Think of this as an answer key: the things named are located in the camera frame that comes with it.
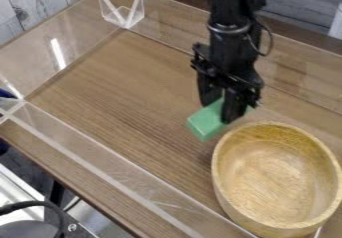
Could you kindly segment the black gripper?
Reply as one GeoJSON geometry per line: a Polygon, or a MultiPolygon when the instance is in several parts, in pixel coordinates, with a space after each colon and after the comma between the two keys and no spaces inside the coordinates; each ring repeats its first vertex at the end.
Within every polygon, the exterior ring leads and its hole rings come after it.
{"type": "Polygon", "coordinates": [[[201,106],[212,104],[224,91],[222,122],[230,124],[258,106],[263,80],[255,70],[260,32],[209,30],[209,43],[192,45],[191,68],[196,71],[201,106]]]}

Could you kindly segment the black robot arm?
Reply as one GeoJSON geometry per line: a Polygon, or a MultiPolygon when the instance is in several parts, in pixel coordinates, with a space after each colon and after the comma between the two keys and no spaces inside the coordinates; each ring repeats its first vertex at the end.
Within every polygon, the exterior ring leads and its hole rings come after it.
{"type": "Polygon", "coordinates": [[[196,71],[203,106],[222,100],[220,121],[240,118],[258,105],[264,82],[255,70],[263,24],[258,11],[266,0],[208,0],[209,42],[195,43],[191,67],[196,71]]]}

